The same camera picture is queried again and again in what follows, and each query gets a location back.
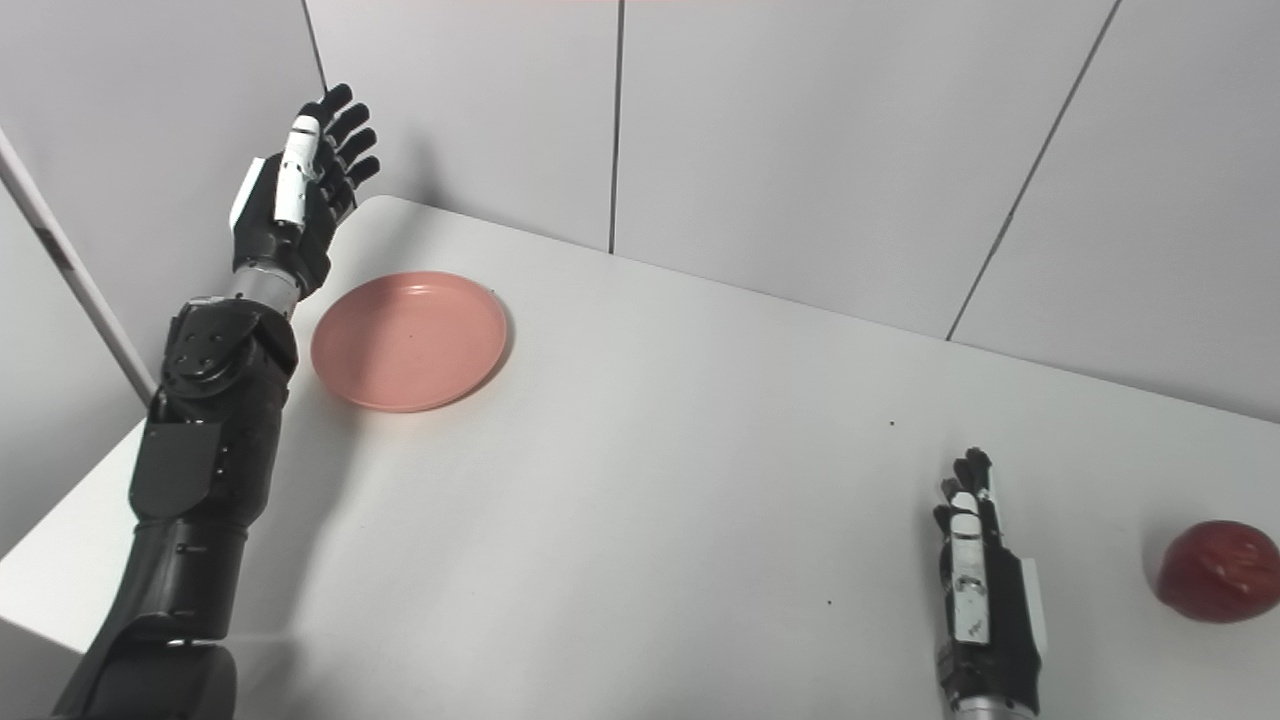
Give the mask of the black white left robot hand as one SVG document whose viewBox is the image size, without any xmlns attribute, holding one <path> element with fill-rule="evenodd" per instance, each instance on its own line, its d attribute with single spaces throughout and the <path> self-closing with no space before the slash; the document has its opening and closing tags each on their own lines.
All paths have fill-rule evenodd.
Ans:
<svg viewBox="0 0 1280 720">
<path fill-rule="evenodd" d="M 347 83 L 334 85 L 300 109 L 283 150 L 251 161 L 229 217 L 236 274 L 283 272 L 301 297 L 323 286 L 338 227 L 381 169 L 370 117 Z"/>
</svg>

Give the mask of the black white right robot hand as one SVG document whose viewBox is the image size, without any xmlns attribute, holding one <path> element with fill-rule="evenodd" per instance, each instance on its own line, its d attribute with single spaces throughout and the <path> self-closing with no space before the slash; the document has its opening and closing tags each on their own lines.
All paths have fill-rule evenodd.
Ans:
<svg viewBox="0 0 1280 720">
<path fill-rule="evenodd" d="M 970 447 L 940 484 L 945 634 L 937 676 L 948 719 L 1038 719 L 1044 618 L 1036 564 L 1006 544 L 992 461 Z"/>
</svg>

